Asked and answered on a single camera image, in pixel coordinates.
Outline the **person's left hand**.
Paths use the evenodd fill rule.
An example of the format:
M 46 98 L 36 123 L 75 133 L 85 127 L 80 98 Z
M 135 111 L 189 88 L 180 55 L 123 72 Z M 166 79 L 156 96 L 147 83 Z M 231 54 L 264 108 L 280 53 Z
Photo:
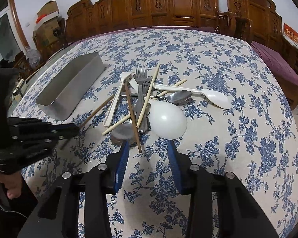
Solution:
M 22 180 L 23 178 L 20 171 L 12 175 L 0 173 L 0 183 L 6 187 L 9 199 L 18 198 L 21 195 Z

